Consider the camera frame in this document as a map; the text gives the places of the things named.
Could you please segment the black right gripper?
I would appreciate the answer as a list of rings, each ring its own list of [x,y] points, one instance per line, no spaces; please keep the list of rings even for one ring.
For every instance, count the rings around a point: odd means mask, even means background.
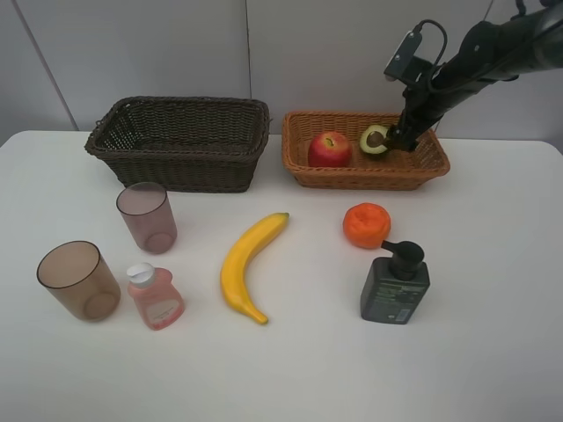
[[[464,101],[464,92],[454,87],[466,79],[459,70],[444,65],[435,78],[422,76],[418,83],[407,84],[403,97],[405,107],[399,124],[391,125],[386,133],[388,149],[414,152],[420,136],[440,120],[445,113]]]

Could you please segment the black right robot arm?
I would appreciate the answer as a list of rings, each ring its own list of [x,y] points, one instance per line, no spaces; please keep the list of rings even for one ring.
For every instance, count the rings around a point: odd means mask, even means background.
[[[388,149],[414,151],[419,137],[445,113],[487,86],[562,66],[562,3],[544,1],[527,13],[523,2],[508,22],[480,21],[465,35],[447,62],[417,56],[422,42],[420,21],[410,30],[385,67],[384,75],[404,84],[405,106],[388,131]]]

